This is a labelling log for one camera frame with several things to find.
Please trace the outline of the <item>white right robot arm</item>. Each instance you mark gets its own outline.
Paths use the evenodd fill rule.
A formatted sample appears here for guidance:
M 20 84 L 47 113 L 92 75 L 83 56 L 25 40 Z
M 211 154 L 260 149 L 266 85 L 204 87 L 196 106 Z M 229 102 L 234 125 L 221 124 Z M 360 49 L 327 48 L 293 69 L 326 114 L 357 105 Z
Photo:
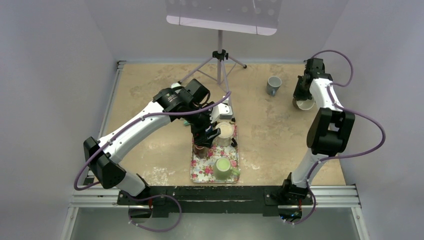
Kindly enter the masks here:
M 333 78 L 325 72 L 321 58 L 306 60 L 303 75 L 298 76 L 292 104 L 303 111 L 317 107 L 316 116 L 306 136 L 307 151 L 298 167 L 284 180 L 280 196 L 288 204 L 305 199 L 308 184 L 324 165 L 325 159 L 342 153 L 351 135 L 355 116 L 336 105 L 340 103 L 332 86 Z

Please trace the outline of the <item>cream beige mug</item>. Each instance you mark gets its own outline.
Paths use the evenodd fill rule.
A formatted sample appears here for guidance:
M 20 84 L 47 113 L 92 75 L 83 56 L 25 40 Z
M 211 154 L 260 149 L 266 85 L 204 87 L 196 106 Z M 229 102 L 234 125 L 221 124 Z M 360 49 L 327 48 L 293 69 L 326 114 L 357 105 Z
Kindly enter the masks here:
M 234 123 L 231 121 L 219 122 L 216 129 L 219 129 L 220 134 L 214 139 L 214 144 L 219 147 L 230 146 L 235 133 Z

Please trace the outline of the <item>music stand with tripod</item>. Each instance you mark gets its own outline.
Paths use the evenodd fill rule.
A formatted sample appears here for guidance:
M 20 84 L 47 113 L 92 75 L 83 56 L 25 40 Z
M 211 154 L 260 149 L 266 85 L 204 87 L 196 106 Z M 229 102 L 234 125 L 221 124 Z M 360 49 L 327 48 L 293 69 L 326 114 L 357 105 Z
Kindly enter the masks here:
M 200 73 L 203 66 L 216 60 L 216 76 L 207 77 L 218 86 L 224 84 L 224 91 L 229 91 L 229 72 L 225 69 L 225 62 L 231 60 L 234 65 L 244 69 L 247 65 L 223 48 L 224 32 L 274 35 L 278 29 L 282 4 L 281 0 L 167 0 L 166 21 L 169 24 L 217 31 L 217 50 L 179 83 L 183 83 L 194 73 Z

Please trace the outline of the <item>grey blue mug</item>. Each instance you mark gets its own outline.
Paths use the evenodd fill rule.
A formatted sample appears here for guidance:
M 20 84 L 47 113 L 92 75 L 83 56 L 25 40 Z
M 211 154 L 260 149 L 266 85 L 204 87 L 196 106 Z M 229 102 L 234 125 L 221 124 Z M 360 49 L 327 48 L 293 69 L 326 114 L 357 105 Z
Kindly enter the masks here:
M 282 85 L 282 80 L 277 76 L 271 76 L 267 80 L 266 84 L 266 93 L 272 97 L 274 97 L 278 91 L 278 89 Z

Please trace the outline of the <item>floral serving tray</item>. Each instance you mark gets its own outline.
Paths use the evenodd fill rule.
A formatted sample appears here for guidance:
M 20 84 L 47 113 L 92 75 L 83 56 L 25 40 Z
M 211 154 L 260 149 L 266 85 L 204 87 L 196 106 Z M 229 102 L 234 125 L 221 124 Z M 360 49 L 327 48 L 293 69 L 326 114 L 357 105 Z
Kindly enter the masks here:
M 236 169 L 240 170 L 239 161 L 239 147 L 238 147 L 238 135 L 237 135 L 237 124 L 234 124 L 235 132 L 232 138 L 230 146 L 222 147 L 214 144 L 209 148 L 206 158 L 198 158 L 194 156 L 193 146 L 191 151 L 191 163 L 190 163 L 190 178 L 193 183 L 198 184 L 209 184 L 209 183 L 225 183 L 235 184 L 239 181 L 240 176 L 233 176 L 228 180 L 217 180 L 213 174 L 213 165 L 216 160 L 220 158 L 227 158 L 230 160 L 231 165 Z

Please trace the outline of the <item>small brown mug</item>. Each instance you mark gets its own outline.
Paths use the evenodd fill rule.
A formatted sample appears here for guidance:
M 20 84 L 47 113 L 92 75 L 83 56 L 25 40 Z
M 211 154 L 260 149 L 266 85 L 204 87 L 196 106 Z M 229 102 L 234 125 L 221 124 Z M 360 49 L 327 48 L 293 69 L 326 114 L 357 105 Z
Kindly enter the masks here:
M 193 154 L 195 157 L 199 159 L 205 159 L 208 155 L 208 151 L 209 151 L 209 148 L 205 146 L 198 146 L 198 145 L 193 146 Z

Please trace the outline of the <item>black mug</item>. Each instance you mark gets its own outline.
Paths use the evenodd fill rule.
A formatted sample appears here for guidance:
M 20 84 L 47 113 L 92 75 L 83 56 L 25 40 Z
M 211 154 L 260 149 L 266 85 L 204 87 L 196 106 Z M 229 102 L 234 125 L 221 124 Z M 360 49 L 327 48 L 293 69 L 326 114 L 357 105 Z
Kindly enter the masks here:
M 297 100 L 296 98 L 292 99 L 292 105 L 295 109 L 300 111 L 309 111 L 311 110 L 315 105 L 315 100 L 312 99 L 306 99 L 306 100 Z

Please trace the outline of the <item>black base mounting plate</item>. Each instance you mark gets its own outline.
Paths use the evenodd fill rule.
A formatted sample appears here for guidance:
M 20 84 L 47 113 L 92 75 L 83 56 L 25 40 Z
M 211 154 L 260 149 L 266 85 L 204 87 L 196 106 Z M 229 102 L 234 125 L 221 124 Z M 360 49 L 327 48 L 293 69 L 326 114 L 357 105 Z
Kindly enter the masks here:
M 253 186 L 151 186 L 136 197 L 120 191 L 119 206 L 143 206 L 154 218 L 170 213 L 261 214 L 264 217 L 287 216 L 298 219 L 301 209 L 313 205 L 309 193 L 304 199 L 287 199 L 278 185 Z

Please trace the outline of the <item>aluminium frame rail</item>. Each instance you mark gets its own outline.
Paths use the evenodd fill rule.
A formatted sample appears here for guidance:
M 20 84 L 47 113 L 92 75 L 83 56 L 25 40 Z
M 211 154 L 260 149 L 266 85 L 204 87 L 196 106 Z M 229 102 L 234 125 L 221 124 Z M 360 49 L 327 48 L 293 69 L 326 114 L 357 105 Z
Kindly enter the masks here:
M 236 184 L 193 183 L 189 176 L 188 129 L 181 124 L 170 124 L 151 135 L 146 142 L 138 145 L 125 159 L 124 165 L 147 178 L 152 186 L 280 186 L 283 179 L 301 161 L 306 149 L 306 136 L 315 109 L 296 110 L 292 104 L 292 93 L 297 78 L 304 71 L 302 63 L 250 63 L 242 68 L 234 63 L 225 66 L 229 72 L 229 87 L 239 140 L 239 164 L 241 178 Z M 282 85 L 275 96 L 266 92 L 269 77 L 276 76 Z M 330 180 L 323 182 L 324 174 Z M 313 186 L 313 205 L 303 208 L 304 214 L 311 209 L 314 220 L 330 221 L 325 213 L 334 210 L 333 219 L 339 228 L 353 229 L 353 237 L 359 239 L 361 230 L 360 199 L 355 186 L 348 186 L 342 179 L 341 166 L 330 162 L 318 175 L 318 185 Z M 153 217 L 154 222 L 165 227 L 175 223 L 178 213 L 167 217 Z M 243 213 L 182 213 L 181 222 L 190 217 L 203 217 L 212 222 L 222 223 L 225 219 L 238 217 L 278 216 Z

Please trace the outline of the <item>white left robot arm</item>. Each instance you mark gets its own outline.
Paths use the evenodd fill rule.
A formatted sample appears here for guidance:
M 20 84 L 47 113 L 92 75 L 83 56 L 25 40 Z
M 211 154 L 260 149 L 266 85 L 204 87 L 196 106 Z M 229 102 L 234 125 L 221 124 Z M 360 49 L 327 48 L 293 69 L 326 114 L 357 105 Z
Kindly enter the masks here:
M 113 187 L 127 193 L 138 205 L 149 199 L 149 186 L 138 174 L 120 166 L 124 157 L 139 143 L 158 129 L 176 119 L 190 125 L 192 141 L 196 146 L 210 148 L 221 133 L 216 128 L 213 109 L 229 98 L 230 92 L 218 102 L 202 104 L 211 92 L 198 80 L 186 86 L 177 85 L 160 90 L 152 101 L 131 120 L 99 139 L 87 138 L 83 142 L 85 164 L 104 189 Z

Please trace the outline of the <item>light green mug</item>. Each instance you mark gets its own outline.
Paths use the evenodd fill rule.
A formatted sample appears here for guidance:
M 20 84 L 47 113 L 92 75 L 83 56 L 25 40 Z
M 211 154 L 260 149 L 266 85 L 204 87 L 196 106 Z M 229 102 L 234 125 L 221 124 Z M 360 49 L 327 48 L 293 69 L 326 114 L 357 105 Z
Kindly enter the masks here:
M 239 177 L 240 171 L 232 166 L 231 162 L 227 158 L 219 158 L 213 165 L 213 176 L 216 180 L 226 181 L 233 176 Z

